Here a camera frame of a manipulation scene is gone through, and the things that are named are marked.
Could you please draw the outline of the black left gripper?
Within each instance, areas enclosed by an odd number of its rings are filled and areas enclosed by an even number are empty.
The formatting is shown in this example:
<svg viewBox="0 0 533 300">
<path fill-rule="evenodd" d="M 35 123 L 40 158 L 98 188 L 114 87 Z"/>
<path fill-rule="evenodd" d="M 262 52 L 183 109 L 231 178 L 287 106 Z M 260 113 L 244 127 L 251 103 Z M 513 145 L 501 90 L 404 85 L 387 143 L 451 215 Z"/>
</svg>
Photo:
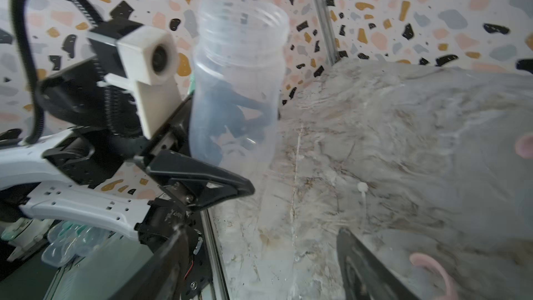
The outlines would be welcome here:
<svg viewBox="0 0 533 300">
<path fill-rule="evenodd" d="M 105 86 L 96 58 L 80 62 L 37 82 L 37 104 L 73 124 L 43 157 L 78 185 L 95 188 L 149 145 L 142 134 L 133 96 Z M 188 211 L 203 211 L 255 193 L 250 180 L 172 150 L 145 158 L 145 173 Z"/>
</svg>

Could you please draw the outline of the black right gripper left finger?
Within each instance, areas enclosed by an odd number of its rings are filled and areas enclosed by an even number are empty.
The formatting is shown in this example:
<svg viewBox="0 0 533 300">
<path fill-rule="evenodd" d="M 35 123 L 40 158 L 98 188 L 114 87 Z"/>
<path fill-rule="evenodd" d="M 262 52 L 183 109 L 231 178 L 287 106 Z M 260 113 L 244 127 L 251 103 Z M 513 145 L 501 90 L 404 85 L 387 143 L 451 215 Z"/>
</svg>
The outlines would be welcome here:
<svg viewBox="0 0 533 300">
<path fill-rule="evenodd" d="M 165 244 L 110 298 L 180 299 L 189 266 L 187 233 L 183 226 L 177 226 Z"/>
</svg>

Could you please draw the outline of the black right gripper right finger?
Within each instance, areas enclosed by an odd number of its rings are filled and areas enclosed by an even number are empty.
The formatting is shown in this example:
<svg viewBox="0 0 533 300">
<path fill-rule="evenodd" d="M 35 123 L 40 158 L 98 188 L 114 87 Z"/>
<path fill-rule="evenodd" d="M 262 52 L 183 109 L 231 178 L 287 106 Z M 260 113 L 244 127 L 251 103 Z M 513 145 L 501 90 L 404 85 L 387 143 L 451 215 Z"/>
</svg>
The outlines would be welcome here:
<svg viewBox="0 0 533 300">
<path fill-rule="evenodd" d="M 417 299 L 348 229 L 337 236 L 337 257 L 347 299 Z"/>
</svg>

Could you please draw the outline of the clear straw disc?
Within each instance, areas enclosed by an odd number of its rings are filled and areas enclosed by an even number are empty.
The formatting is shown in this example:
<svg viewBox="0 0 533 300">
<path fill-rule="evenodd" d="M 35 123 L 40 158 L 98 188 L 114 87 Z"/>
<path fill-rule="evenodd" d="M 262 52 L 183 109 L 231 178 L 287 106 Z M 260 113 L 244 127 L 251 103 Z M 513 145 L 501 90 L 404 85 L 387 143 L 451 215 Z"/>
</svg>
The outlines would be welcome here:
<svg viewBox="0 0 533 300">
<path fill-rule="evenodd" d="M 366 196 L 367 196 L 367 193 L 369 191 L 369 186 L 366 182 L 359 182 L 357 184 L 357 189 L 358 189 L 358 192 L 361 194 L 361 197 L 362 197 L 362 205 L 363 205 L 363 217 L 362 217 L 362 221 L 361 221 L 361 234 L 364 233 L 365 229 L 366 229 L 366 221 L 367 221 L 367 218 L 368 218 L 368 204 L 367 204 L 367 199 L 366 199 Z"/>
</svg>

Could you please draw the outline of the clear baby bottle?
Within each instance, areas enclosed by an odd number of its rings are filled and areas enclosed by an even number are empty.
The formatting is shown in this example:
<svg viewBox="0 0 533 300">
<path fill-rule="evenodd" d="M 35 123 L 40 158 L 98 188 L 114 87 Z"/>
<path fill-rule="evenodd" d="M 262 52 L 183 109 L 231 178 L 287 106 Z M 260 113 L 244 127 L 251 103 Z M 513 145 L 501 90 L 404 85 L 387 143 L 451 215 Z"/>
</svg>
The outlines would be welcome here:
<svg viewBox="0 0 533 300">
<path fill-rule="evenodd" d="M 259 179 L 275 150 L 290 20 L 258 0 L 201 0 L 197 18 L 190 152 Z"/>
</svg>

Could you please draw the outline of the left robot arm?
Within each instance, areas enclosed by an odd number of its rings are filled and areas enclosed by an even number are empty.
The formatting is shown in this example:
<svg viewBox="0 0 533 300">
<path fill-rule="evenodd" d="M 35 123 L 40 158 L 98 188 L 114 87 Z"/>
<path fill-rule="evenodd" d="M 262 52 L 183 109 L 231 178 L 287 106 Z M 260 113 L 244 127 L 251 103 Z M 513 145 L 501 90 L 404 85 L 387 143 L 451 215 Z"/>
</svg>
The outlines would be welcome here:
<svg viewBox="0 0 533 300">
<path fill-rule="evenodd" d="M 189 213 L 250 196 L 250 180 L 192 157 L 195 94 L 152 139 L 122 138 L 102 124 L 76 126 L 25 145 L 1 141 L 1 220 L 77 222 L 113 231 L 157 250 L 176 232 L 189 232 Z M 167 199 L 114 197 L 97 190 L 127 161 Z"/>
</svg>

